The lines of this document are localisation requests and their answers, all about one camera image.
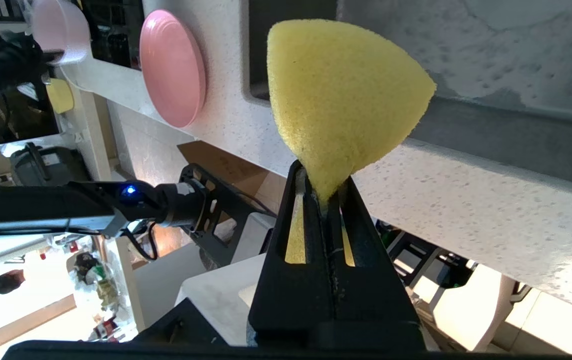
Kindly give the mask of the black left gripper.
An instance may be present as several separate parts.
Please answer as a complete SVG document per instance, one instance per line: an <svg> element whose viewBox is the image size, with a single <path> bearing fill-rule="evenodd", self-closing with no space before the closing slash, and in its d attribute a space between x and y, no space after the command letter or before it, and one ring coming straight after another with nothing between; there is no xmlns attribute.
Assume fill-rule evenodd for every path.
<svg viewBox="0 0 572 360"><path fill-rule="evenodd" d="M3 30L0 33L0 94L39 80L50 63L64 55L61 49L43 50L33 35Z"/></svg>

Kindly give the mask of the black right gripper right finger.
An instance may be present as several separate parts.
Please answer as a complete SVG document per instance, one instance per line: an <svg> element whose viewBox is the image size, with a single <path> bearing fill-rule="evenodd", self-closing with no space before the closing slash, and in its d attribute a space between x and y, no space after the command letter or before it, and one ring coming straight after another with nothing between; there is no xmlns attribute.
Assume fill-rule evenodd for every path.
<svg viewBox="0 0 572 360"><path fill-rule="evenodd" d="M423 351L421 322L352 178L328 202L325 252L331 274L328 346L350 351Z"/></svg>

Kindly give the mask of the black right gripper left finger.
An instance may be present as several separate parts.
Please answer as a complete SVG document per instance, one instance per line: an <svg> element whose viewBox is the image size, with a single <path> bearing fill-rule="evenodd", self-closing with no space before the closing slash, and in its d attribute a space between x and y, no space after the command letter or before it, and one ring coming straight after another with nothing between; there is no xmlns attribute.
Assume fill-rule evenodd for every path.
<svg viewBox="0 0 572 360"><path fill-rule="evenodd" d="M302 195L303 264L286 261L288 244L295 241L290 231L297 195ZM256 347L298 349L315 343L318 327L334 313L326 252L318 203L304 166L295 161L248 314L248 338Z"/></svg>

